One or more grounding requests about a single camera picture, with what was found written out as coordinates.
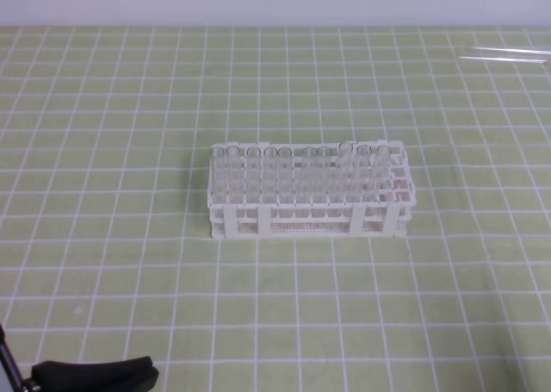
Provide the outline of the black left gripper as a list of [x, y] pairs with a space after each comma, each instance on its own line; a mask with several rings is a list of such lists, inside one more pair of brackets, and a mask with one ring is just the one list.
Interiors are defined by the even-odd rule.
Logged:
[[[0, 327], [1, 392], [25, 391], [24, 381]], [[101, 364], [45, 361], [35, 365], [30, 379], [41, 391], [150, 391], [158, 369], [149, 356]]]

